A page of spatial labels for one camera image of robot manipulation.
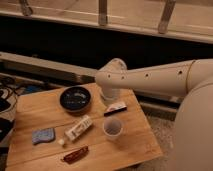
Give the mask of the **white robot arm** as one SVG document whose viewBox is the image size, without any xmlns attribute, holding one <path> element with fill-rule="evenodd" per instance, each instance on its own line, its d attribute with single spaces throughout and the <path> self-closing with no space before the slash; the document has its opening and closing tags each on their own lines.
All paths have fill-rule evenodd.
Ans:
<svg viewBox="0 0 213 171">
<path fill-rule="evenodd" d="M 97 71 L 95 82 L 105 102 L 117 100 L 122 89 L 179 98 L 166 171 L 213 171 L 212 58 L 131 70 L 114 58 Z"/>
</svg>

